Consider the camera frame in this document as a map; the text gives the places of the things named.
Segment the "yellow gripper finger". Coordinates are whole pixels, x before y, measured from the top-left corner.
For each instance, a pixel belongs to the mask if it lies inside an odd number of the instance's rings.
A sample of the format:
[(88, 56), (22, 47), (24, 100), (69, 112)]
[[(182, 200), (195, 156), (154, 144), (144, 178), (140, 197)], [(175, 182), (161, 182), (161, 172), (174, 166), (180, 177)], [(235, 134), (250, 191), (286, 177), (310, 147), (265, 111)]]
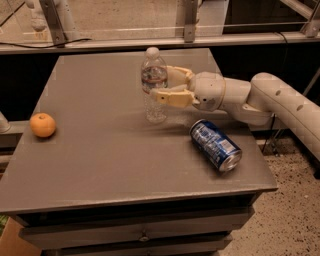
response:
[(179, 66), (168, 66), (167, 74), (169, 88), (182, 85), (189, 87), (189, 83), (191, 79), (194, 77), (194, 73), (192, 70)]
[(150, 96), (158, 103), (177, 108), (185, 108), (196, 102), (194, 93), (187, 88), (186, 84), (172, 88), (152, 89)]

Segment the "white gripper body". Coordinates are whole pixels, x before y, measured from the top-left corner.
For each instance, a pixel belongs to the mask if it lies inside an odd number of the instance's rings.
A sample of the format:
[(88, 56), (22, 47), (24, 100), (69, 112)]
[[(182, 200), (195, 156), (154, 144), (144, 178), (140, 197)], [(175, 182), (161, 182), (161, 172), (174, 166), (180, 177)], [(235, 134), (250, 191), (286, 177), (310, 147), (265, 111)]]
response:
[(219, 73), (201, 72), (189, 83), (189, 90), (194, 94), (192, 105), (202, 111), (214, 111), (222, 103), (226, 81)]

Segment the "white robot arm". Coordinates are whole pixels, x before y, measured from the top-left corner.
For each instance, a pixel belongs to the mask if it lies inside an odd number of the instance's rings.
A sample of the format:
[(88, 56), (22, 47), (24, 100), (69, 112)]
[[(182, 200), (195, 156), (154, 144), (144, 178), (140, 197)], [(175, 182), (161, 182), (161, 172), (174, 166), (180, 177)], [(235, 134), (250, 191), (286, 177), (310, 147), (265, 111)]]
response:
[(276, 115), (320, 160), (320, 107), (280, 78), (261, 72), (247, 82), (182, 67), (170, 66), (168, 71), (173, 86), (151, 90), (153, 100), (178, 108), (222, 110), (254, 126), (263, 126)]

